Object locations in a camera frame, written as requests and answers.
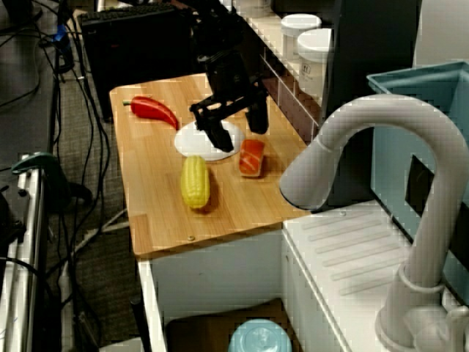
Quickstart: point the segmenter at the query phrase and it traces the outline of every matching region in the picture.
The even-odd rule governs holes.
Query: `white faucet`
[[[404,128],[433,152],[436,172],[416,238],[376,320],[377,336],[392,352],[463,352],[469,309],[446,314],[440,305],[443,266],[469,180],[469,149],[456,125],[435,107],[401,95],[371,95],[337,109],[280,179],[284,197],[314,210],[326,201],[342,149],[373,126]]]

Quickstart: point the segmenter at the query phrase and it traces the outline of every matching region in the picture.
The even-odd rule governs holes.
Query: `white container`
[[[236,0],[237,14],[244,18],[261,18],[270,13],[270,0]]]
[[[297,39],[300,34],[321,28],[322,21],[315,15],[297,13],[281,20],[282,56],[287,60],[299,59]]]
[[[331,33],[330,29],[315,29],[304,32],[298,37],[300,55],[298,83],[300,89],[312,97],[322,97]]]

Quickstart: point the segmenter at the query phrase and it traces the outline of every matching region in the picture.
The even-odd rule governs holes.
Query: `wooden countertop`
[[[246,138],[265,143],[261,177],[240,176],[239,153],[207,162],[209,203],[203,210],[191,210],[183,202],[180,174],[185,157],[174,147],[175,129],[161,121],[135,117],[122,101],[149,95],[168,106],[182,127],[194,120],[189,106],[211,94],[205,74],[111,91],[133,251],[138,258],[150,259],[232,241],[281,228],[282,221],[309,214],[291,206],[278,189],[281,174],[306,146],[270,98],[270,127],[265,135],[249,131],[243,111],[226,119],[241,128]]]

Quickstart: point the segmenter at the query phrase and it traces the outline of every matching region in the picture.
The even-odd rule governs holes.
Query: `red chili pepper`
[[[124,100],[123,103],[130,105],[132,112],[138,117],[162,120],[172,125],[176,130],[178,129],[179,123],[173,112],[159,101],[147,97],[134,97],[132,101]]]

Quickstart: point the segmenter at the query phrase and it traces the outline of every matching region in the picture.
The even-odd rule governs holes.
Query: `yellow corn cob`
[[[185,204],[197,209],[207,204],[210,197],[210,180],[205,160],[192,155],[182,165],[181,193]]]

